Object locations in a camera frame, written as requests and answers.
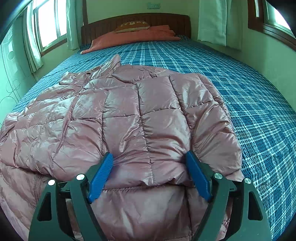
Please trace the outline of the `right window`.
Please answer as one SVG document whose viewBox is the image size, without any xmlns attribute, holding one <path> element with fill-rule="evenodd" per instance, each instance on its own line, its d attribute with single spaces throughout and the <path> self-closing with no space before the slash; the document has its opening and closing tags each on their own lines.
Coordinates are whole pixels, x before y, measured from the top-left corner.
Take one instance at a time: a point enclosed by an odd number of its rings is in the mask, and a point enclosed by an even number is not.
<svg viewBox="0 0 296 241">
<path fill-rule="evenodd" d="M 283 15 L 268 1 L 248 0 L 248 28 L 295 49 L 295 34 Z"/>
</svg>

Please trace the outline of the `green curtain right side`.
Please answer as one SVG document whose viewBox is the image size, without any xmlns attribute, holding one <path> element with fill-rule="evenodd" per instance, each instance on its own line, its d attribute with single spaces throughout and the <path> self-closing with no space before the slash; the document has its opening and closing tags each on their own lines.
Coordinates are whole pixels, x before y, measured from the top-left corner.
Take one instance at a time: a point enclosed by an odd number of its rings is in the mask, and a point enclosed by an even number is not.
<svg viewBox="0 0 296 241">
<path fill-rule="evenodd" d="M 242 48 L 242 1 L 201 0 L 198 40 L 236 50 Z"/>
</svg>

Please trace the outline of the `green curtain beside headboard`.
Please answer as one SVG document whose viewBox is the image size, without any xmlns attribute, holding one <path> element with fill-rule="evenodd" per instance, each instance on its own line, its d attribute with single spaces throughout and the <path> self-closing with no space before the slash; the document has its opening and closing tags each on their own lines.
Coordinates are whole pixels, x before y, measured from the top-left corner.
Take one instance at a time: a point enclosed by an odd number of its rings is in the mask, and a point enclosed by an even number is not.
<svg viewBox="0 0 296 241">
<path fill-rule="evenodd" d="M 68 50 L 75 50 L 81 46 L 81 27 L 83 26 L 83 1 L 66 1 L 66 27 Z"/>
</svg>

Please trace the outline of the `white green wardrobe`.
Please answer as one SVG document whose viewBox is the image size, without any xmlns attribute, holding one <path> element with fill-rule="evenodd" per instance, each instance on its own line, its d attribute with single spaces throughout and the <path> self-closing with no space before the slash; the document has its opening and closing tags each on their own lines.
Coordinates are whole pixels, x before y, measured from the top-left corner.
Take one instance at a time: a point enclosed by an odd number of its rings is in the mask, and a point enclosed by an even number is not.
<svg viewBox="0 0 296 241">
<path fill-rule="evenodd" d="M 1 43 L 1 121 L 35 85 L 23 42 L 23 19 L 16 20 Z"/>
</svg>

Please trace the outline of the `orange folded blanket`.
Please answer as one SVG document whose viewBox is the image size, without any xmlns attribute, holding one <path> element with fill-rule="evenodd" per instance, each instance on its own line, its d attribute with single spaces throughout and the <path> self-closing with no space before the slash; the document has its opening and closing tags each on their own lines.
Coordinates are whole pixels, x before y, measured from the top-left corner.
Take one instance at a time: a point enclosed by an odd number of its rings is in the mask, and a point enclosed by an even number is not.
<svg viewBox="0 0 296 241">
<path fill-rule="evenodd" d="M 147 30 L 116 33 L 114 31 L 104 34 L 92 41 L 91 46 L 80 52 L 87 54 L 101 49 L 125 44 L 149 41 L 179 41 L 181 38 L 175 35 L 169 25 L 152 26 Z"/>
</svg>

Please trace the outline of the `dark wooden headboard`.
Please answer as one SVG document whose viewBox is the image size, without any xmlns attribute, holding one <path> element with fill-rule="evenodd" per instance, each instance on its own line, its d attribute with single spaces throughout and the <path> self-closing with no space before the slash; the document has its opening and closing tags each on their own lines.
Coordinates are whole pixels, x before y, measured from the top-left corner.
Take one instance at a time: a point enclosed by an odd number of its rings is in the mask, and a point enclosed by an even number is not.
<svg viewBox="0 0 296 241">
<path fill-rule="evenodd" d="M 188 15 L 171 13 L 140 13 L 96 21 L 81 27 L 82 45 L 91 42 L 111 31 L 119 29 L 140 29 L 144 27 L 168 25 L 176 35 L 183 35 L 191 38 L 191 21 Z"/>
</svg>

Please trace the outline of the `brown patterned pillow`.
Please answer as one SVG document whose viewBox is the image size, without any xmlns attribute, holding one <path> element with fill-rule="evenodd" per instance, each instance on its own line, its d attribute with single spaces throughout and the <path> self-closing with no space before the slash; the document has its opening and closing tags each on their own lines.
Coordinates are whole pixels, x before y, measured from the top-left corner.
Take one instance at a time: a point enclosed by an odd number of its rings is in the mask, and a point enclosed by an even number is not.
<svg viewBox="0 0 296 241">
<path fill-rule="evenodd" d="M 145 21 L 130 21 L 126 23 L 122 23 L 119 25 L 114 32 L 115 33 L 126 33 L 126 32 L 135 32 L 140 30 L 147 30 L 150 25 Z"/>
</svg>

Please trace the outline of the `window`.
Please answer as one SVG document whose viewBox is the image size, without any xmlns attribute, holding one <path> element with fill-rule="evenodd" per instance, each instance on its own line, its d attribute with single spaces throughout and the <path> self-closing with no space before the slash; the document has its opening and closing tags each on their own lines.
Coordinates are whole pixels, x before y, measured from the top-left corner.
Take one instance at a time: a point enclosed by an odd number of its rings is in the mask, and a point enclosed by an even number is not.
<svg viewBox="0 0 296 241">
<path fill-rule="evenodd" d="M 33 1 L 33 27 L 41 55 L 67 42 L 66 1 Z"/>
<path fill-rule="evenodd" d="M 283 15 L 268 1 L 248 0 L 248 28 L 295 49 L 295 34 Z"/>
</svg>

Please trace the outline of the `blue plaid bed sheet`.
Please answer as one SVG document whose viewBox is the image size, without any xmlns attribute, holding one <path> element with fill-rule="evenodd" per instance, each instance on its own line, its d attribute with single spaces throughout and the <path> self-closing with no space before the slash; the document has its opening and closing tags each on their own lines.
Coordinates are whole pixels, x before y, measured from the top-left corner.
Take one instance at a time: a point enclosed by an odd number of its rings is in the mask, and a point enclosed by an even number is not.
<svg viewBox="0 0 296 241">
<path fill-rule="evenodd" d="M 243 174 L 260 193 L 277 240 L 295 215 L 295 111 L 281 93 L 248 65 L 187 37 L 173 42 L 140 42 L 85 55 L 76 53 L 43 76 L 14 107 L 22 111 L 65 72 L 80 72 L 119 54 L 123 64 L 198 72 L 221 93 L 243 151 Z"/>
</svg>

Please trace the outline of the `green curtain left of window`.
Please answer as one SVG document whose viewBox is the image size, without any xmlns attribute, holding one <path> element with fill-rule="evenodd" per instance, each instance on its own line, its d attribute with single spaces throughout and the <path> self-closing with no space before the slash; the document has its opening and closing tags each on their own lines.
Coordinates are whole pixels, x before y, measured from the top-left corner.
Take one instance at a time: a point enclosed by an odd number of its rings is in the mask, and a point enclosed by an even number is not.
<svg viewBox="0 0 296 241">
<path fill-rule="evenodd" d="M 33 2 L 30 2 L 23 14 L 23 41 L 31 73 L 35 73 L 43 66 L 35 37 L 35 29 L 32 20 L 33 16 Z"/>
</svg>

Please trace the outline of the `left window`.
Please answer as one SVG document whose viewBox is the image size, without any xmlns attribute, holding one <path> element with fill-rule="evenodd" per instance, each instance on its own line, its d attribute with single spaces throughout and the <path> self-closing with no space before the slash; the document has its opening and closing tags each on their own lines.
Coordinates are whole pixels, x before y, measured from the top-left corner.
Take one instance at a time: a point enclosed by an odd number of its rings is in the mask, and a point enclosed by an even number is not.
<svg viewBox="0 0 296 241">
<path fill-rule="evenodd" d="M 33 27 L 41 55 L 67 42 L 66 1 L 33 1 Z"/>
</svg>

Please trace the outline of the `pink puffer jacket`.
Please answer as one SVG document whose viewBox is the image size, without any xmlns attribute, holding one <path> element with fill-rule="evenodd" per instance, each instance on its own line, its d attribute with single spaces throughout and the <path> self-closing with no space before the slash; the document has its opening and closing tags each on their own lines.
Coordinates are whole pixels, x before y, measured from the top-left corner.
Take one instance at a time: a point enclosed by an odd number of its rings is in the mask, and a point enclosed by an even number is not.
<svg viewBox="0 0 296 241">
<path fill-rule="evenodd" d="M 1 207 L 27 240 L 50 178 L 69 181 L 110 152 L 93 212 L 109 240 L 190 240 L 207 203 L 185 153 L 241 181 L 242 151 L 228 109 L 199 73 L 122 65 L 67 73 L 1 127 Z"/>
</svg>

